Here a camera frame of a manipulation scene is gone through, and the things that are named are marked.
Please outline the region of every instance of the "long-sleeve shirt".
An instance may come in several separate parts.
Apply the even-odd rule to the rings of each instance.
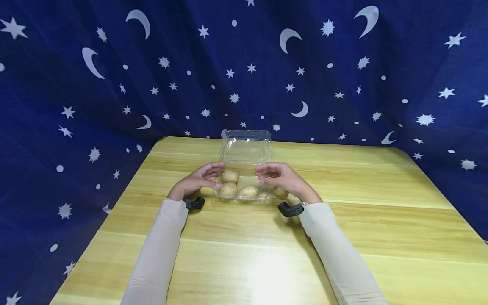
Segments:
[[[340,305],[388,304],[373,275],[326,203],[304,203],[300,221],[317,250]],[[121,305],[164,305],[188,209],[165,199],[137,258]]]

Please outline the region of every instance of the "right hand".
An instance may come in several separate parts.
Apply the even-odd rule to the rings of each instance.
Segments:
[[[281,187],[306,203],[323,202],[319,194],[286,163],[268,162],[255,170],[260,184]]]

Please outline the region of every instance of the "blue backdrop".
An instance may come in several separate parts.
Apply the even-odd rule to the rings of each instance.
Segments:
[[[488,239],[485,1],[4,0],[0,21],[9,305],[49,303],[163,136],[394,146]]]

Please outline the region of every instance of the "wooden table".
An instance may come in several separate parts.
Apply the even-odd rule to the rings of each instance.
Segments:
[[[219,147],[159,141],[51,304],[119,304],[161,201],[179,179],[216,161]],[[275,142],[273,154],[331,205],[390,304],[488,304],[488,247],[405,153]],[[337,303],[297,218],[283,218],[276,203],[202,194],[203,210],[183,230],[168,305]]]

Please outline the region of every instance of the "white crescent moon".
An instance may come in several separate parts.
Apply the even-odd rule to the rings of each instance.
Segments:
[[[298,34],[295,30],[292,29],[284,29],[281,34],[280,34],[280,47],[283,50],[283,52],[288,54],[288,51],[286,50],[286,42],[290,37],[296,37],[300,40],[302,40],[302,37],[300,37],[300,34]]]
[[[136,129],[148,129],[148,128],[151,128],[151,120],[147,117],[147,115],[143,115],[142,117],[144,117],[146,119],[146,125],[142,126],[142,127],[136,127]]]
[[[303,118],[304,116],[306,116],[306,114],[308,113],[308,105],[304,101],[302,101],[302,104],[304,105],[304,107],[300,112],[297,113],[290,112],[292,116],[296,118]]]
[[[392,144],[393,142],[398,142],[397,140],[390,141],[390,135],[392,133],[394,133],[394,131],[388,132],[388,134],[386,135],[386,137],[383,140],[381,140],[381,144],[388,145],[388,144]]]
[[[354,16],[354,18],[356,19],[356,17],[359,16],[364,16],[366,17],[367,20],[365,31],[361,34],[361,36],[359,36],[359,38],[361,38],[362,36],[369,33],[376,25],[376,23],[378,22],[378,18],[380,17],[380,10],[378,9],[377,6],[370,5],[360,10],[356,14],[356,16]]]
[[[83,59],[85,60],[85,64],[88,67],[88,70],[90,70],[93,75],[98,77],[99,79],[104,80],[105,77],[103,77],[100,73],[98,73],[97,69],[95,68],[95,65],[93,64],[92,56],[93,54],[97,54],[97,52],[93,51],[90,48],[83,48],[81,49],[81,54],[83,55]]]
[[[125,22],[131,19],[137,19],[142,23],[142,26],[144,27],[144,31],[146,32],[146,39],[147,39],[149,37],[149,34],[151,34],[151,25],[149,24],[149,19],[147,19],[146,15],[140,10],[132,10],[129,12],[129,14],[127,14],[127,17],[125,18]]]

